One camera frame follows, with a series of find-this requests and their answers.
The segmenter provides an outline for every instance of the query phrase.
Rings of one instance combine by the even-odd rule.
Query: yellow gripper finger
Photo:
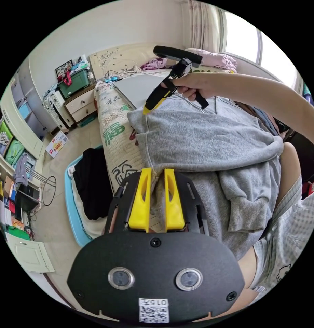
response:
[[[167,98],[167,96],[168,96],[169,93],[170,93],[170,91],[168,91],[168,92],[164,95],[164,97],[160,99],[160,101],[156,104],[156,106],[155,106],[153,109],[149,110],[149,109],[146,107],[146,105],[145,105],[145,106],[143,107],[143,115],[147,115],[147,114],[151,113],[153,110],[155,110],[157,107],[159,107],[159,106],[160,106],[160,105],[166,100],[166,98]]]
[[[185,221],[173,169],[165,169],[166,232],[182,230]]]
[[[128,225],[131,229],[149,232],[151,168],[143,168],[137,186]]]

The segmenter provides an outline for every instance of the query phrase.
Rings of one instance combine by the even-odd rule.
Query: headboard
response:
[[[156,45],[172,46],[184,49],[183,46],[162,44],[162,43],[136,43],[120,45],[96,52],[90,55],[91,68],[96,80],[103,78],[109,70],[119,72],[122,69],[132,68],[134,65],[140,67],[149,60],[156,57],[153,48]],[[173,65],[175,61],[168,60],[168,65]]]

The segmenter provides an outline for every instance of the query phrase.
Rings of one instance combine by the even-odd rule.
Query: black handle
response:
[[[145,107],[146,109],[148,109],[149,111],[152,111],[155,109],[155,107],[157,106],[157,104],[164,99],[165,97],[169,96],[169,92],[172,92],[172,90],[170,90],[169,88],[164,88],[162,87],[160,84],[157,86],[156,89],[154,89],[152,91],[152,93],[150,94],[150,96],[148,97]]]
[[[195,95],[195,100],[201,105],[201,109],[205,109],[209,105],[208,101],[200,94],[198,90],[195,92]]]
[[[182,49],[165,47],[162,45],[156,45],[153,49],[153,53],[160,58],[168,58],[176,61],[180,61],[183,58],[187,58],[192,61],[192,66],[198,68],[202,62],[202,56],[194,54]]]

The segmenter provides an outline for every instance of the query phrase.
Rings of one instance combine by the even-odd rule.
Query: floor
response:
[[[69,132],[67,137],[69,141],[55,158],[45,153],[42,174],[46,177],[55,176],[57,187],[51,205],[43,206],[36,214],[32,229],[35,241],[44,243],[55,269],[55,272],[48,273],[55,287],[76,309],[91,314],[80,307],[66,283],[71,265],[80,247],[75,241],[68,219],[64,194],[64,172],[69,163],[81,156],[84,150],[102,144],[98,119]],[[51,188],[44,189],[43,197],[46,204],[50,202]]]

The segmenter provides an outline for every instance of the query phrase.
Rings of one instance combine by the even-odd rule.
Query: white cabinet door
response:
[[[2,115],[12,134],[32,156],[38,159],[43,147],[43,142],[36,136],[20,115],[13,99],[10,84],[8,84],[1,98],[0,106]]]
[[[21,239],[6,233],[6,239],[16,260],[26,271],[54,272],[44,243]]]

